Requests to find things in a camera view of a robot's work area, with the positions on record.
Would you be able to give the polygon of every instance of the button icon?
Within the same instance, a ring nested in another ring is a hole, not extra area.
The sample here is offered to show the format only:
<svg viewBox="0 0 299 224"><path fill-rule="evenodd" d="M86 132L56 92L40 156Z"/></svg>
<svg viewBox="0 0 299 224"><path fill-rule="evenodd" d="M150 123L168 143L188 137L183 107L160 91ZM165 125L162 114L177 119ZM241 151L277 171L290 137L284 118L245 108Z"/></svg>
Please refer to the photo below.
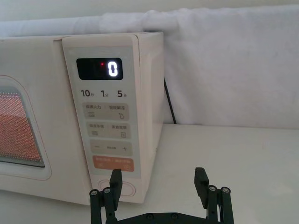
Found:
<svg viewBox="0 0 299 224"><path fill-rule="evenodd" d="M124 167L125 170L130 170L131 169L131 166L128 165L128 164L124 165L123 167Z"/></svg>

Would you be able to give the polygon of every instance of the control panel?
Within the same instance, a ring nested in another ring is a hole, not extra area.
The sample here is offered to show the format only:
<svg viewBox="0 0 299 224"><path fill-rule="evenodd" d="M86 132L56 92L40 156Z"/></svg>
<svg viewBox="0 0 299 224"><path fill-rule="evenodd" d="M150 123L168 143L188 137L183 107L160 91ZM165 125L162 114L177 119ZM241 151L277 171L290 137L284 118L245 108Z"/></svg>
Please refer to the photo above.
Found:
<svg viewBox="0 0 299 224"><path fill-rule="evenodd" d="M139 61L132 41L105 46L106 40L99 37L93 47L64 47L88 168L91 175L110 176L121 168L124 177L140 178L134 65Z"/></svg>

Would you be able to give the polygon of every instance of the digital display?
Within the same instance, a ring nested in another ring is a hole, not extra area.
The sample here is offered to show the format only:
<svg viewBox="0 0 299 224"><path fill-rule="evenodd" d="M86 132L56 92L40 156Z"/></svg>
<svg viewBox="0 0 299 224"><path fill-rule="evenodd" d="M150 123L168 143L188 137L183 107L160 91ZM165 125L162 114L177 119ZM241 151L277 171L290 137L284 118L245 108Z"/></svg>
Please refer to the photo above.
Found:
<svg viewBox="0 0 299 224"><path fill-rule="evenodd" d="M82 80L121 80L123 78L120 58L79 58L76 63Z"/></svg>

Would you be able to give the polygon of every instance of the number 0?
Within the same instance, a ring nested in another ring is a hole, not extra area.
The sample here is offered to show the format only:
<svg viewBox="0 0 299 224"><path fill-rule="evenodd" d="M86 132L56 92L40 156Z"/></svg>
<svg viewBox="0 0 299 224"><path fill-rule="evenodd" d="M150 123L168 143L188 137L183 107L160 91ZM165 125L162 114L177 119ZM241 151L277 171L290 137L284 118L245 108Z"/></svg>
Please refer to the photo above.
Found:
<svg viewBox="0 0 299 224"><path fill-rule="evenodd" d="M109 75L112 77L115 77L118 75L118 71L117 71L117 63L116 62L109 62L108 63L108 68L109 68Z"/></svg>

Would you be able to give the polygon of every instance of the screw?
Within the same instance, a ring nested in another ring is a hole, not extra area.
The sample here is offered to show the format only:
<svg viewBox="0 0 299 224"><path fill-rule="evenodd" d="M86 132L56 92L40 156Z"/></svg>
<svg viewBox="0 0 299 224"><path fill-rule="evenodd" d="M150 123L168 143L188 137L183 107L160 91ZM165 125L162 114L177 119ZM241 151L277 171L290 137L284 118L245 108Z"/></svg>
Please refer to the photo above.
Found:
<svg viewBox="0 0 299 224"><path fill-rule="evenodd" d="M153 214L148 214L148 215L146 216L146 218L147 218L148 220L152 220L152 219L154 219L154 215L153 215Z"/></svg>
<svg viewBox="0 0 299 224"><path fill-rule="evenodd" d="M210 189L210 191L216 191L216 187L213 187L213 186L209 187L209 189Z"/></svg>
<svg viewBox="0 0 299 224"><path fill-rule="evenodd" d="M172 214L171 214L171 218L172 218L172 219L177 219L177 218L178 218L177 213L172 213Z"/></svg>
<svg viewBox="0 0 299 224"><path fill-rule="evenodd" d="M223 191L224 193L229 193L229 189L228 189L228 188L223 188L222 191Z"/></svg>

